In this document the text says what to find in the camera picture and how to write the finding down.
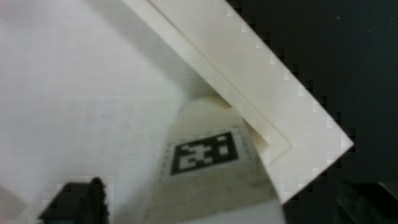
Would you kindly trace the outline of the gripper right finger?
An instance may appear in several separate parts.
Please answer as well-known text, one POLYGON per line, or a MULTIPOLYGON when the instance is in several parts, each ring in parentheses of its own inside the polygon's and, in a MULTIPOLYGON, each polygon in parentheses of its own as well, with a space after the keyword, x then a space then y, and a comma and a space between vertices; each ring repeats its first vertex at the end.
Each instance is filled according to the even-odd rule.
POLYGON ((398 224, 398 183, 342 184, 335 224, 398 224))

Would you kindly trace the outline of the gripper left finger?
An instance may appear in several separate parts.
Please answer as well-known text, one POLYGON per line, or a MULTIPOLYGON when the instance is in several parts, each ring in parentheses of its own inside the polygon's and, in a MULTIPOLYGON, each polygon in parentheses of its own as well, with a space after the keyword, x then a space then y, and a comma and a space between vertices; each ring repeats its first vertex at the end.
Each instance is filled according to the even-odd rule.
POLYGON ((40 215, 43 224, 109 224, 106 184, 100 178, 70 182, 40 215))

